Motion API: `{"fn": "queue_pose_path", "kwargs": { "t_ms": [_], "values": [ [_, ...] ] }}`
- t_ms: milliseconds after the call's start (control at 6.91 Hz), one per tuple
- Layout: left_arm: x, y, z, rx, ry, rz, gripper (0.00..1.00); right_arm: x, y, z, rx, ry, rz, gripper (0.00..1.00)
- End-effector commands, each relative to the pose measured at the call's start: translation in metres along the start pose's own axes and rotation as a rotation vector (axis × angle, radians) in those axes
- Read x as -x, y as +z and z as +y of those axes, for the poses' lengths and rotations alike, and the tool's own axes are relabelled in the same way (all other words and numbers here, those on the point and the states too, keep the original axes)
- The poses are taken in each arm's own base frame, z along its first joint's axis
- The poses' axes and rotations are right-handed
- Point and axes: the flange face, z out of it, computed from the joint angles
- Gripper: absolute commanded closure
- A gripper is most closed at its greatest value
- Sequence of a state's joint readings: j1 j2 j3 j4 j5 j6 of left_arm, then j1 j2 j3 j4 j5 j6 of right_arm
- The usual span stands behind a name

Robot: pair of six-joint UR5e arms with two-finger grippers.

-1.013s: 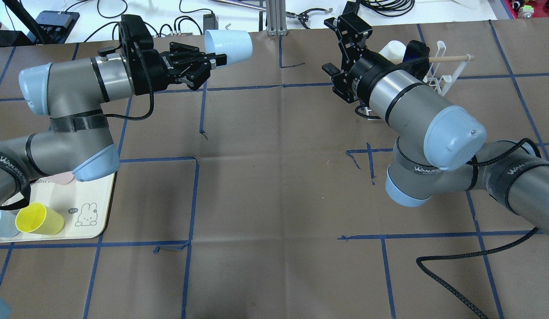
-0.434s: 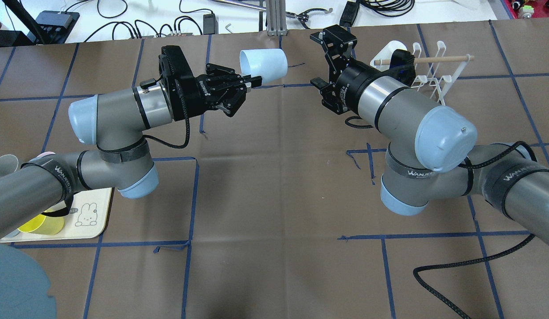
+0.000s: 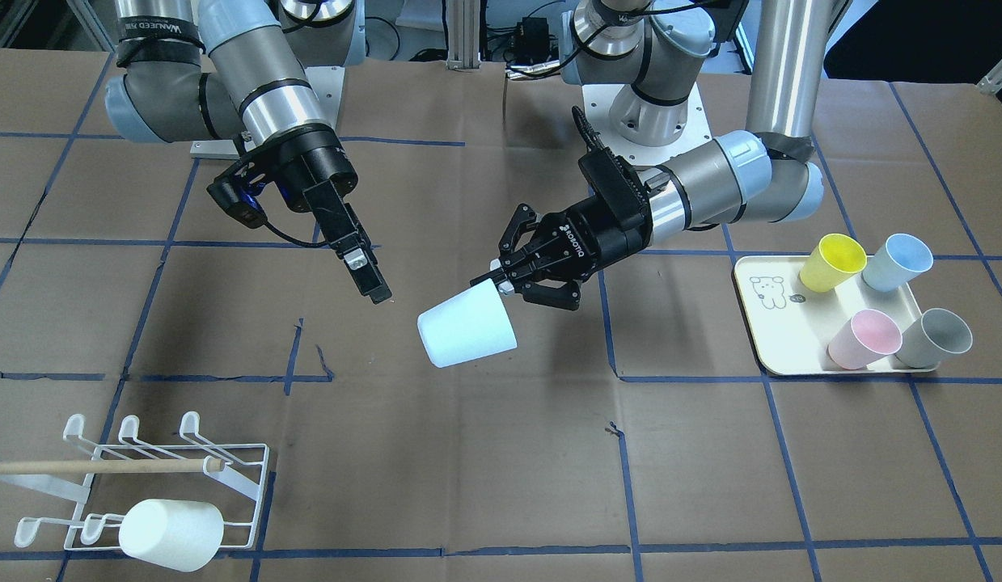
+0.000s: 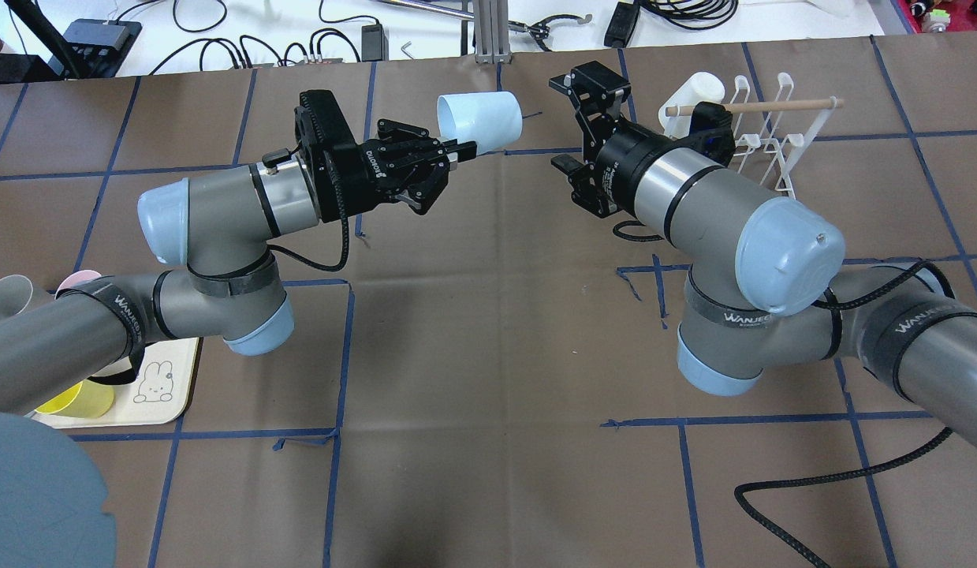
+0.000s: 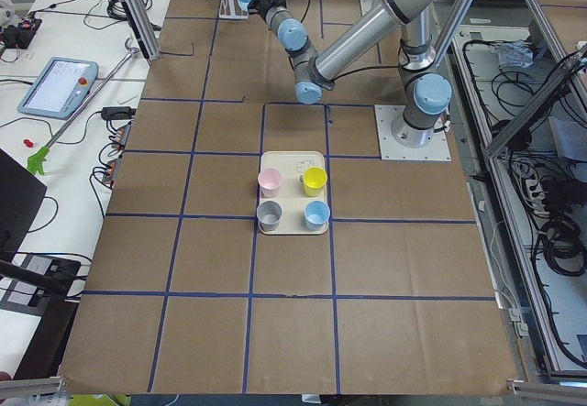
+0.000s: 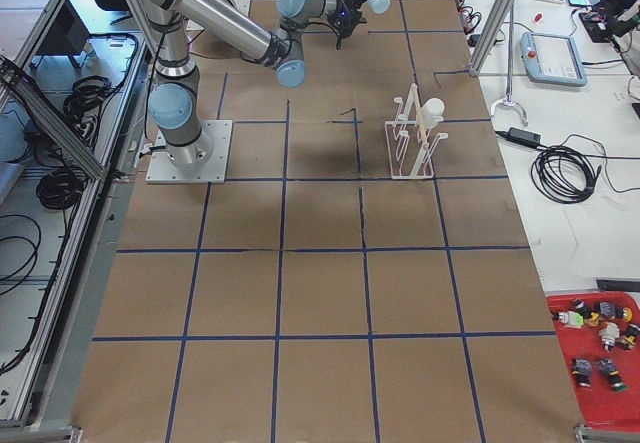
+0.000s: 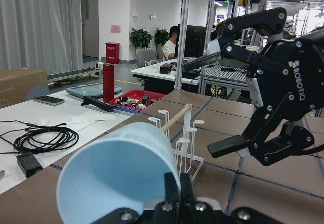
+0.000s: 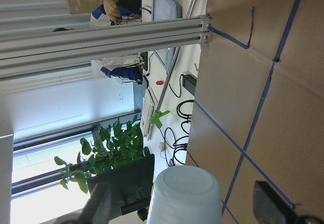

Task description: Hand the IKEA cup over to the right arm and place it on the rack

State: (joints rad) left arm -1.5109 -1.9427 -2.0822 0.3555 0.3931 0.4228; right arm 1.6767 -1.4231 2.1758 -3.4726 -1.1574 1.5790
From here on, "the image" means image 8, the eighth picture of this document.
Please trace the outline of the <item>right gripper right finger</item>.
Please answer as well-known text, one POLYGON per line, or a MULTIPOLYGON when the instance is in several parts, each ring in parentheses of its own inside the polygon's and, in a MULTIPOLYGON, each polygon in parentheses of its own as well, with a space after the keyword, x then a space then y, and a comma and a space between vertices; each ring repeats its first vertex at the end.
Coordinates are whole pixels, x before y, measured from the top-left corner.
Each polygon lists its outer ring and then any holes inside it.
POLYGON ((255 181, 253 213, 258 223, 295 223, 297 215, 266 181, 255 181))

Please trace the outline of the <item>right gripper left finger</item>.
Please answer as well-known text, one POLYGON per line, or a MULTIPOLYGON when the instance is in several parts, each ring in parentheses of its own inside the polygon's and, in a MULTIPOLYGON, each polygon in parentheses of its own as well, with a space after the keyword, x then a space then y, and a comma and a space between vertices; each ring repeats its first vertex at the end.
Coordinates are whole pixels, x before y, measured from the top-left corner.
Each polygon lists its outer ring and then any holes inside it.
POLYGON ((110 184, 96 184, 80 215, 80 223, 109 223, 111 207, 110 184))

